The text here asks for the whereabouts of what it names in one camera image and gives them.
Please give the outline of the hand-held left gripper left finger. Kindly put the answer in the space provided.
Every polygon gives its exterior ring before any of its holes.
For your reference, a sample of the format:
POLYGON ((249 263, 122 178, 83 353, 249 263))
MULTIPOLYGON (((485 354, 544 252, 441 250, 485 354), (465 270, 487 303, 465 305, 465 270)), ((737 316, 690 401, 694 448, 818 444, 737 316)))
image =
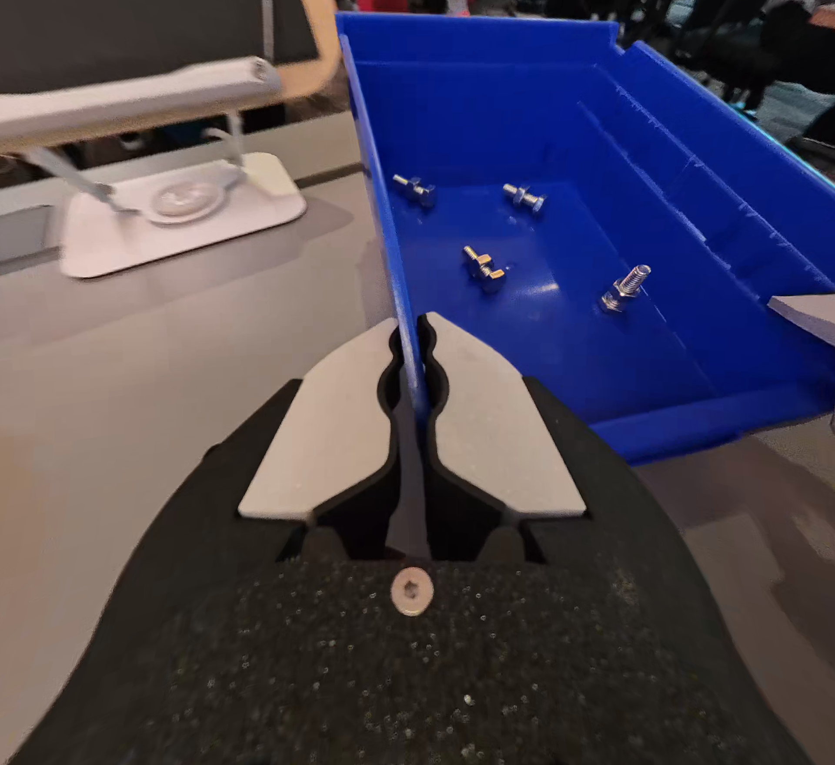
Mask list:
POLYGON ((323 357, 303 377, 238 505, 245 519, 313 522, 329 502, 379 472, 391 450, 380 383, 395 360, 388 318, 323 357))

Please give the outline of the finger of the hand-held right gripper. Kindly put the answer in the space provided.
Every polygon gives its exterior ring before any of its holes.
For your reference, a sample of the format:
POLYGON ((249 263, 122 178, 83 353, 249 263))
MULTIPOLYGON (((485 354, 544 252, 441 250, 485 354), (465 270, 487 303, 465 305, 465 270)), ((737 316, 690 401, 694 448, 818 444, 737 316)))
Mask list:
POLYGON ((767 306, 803 331, 835 345, 834 294, 773 296, 767 306))

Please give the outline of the blue plastic bin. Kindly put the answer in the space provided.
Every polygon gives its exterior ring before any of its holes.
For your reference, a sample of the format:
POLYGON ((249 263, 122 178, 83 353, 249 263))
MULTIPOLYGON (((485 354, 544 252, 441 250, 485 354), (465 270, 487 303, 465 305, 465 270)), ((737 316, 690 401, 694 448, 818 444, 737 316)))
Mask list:
POLYGON ((833 293, 833 186, 612 23, 337 16, 409 392, 419 321, 496 349, 630 463, 833 409, 833 347, 773 296, 833 293), (429 210, 392 176, 436 189, 429 210), (516 210, 503 185, 546 196, 516 210), (600 296, 651 274, 621 313, 600 296))

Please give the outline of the black office chair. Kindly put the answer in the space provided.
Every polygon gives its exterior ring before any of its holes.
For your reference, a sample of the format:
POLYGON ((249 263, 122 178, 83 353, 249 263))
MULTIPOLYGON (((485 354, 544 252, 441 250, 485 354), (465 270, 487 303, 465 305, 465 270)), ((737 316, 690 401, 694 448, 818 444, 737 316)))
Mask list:
POLYGON ((755 119, 779 61, 761 39, 767 0, 696 0, 672 39, 668 59, 721 84, 722 101, 755 119))

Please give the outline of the white stand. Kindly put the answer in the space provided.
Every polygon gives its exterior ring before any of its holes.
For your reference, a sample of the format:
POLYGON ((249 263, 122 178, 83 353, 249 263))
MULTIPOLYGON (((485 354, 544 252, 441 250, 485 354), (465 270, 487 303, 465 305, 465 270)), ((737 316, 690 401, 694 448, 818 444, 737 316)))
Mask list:
POLYGON ((2 146, 75 190, 60 240, 62 272, 96 279, 288 224, 307 203, 274 154, 244 151, 245 99, 280 90, 261 57, 196 64, 172 72, 31 94, 4 93, 2 146), (226 129, 210 129, 219 160, 106 185, 80 171, 46 138, 93 127, 139 124, 152 116, 223 106, 226 129))

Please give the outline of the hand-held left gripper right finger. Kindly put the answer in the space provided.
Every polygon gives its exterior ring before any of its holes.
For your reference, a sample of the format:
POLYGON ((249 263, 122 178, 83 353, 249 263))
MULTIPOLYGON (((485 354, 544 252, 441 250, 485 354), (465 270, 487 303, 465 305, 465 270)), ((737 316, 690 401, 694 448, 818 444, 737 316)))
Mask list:
POLYGON ((443 315, 424 321, 430 450, 442 475, 513 520, 582 516, 585 500, 522 373, 443 315))

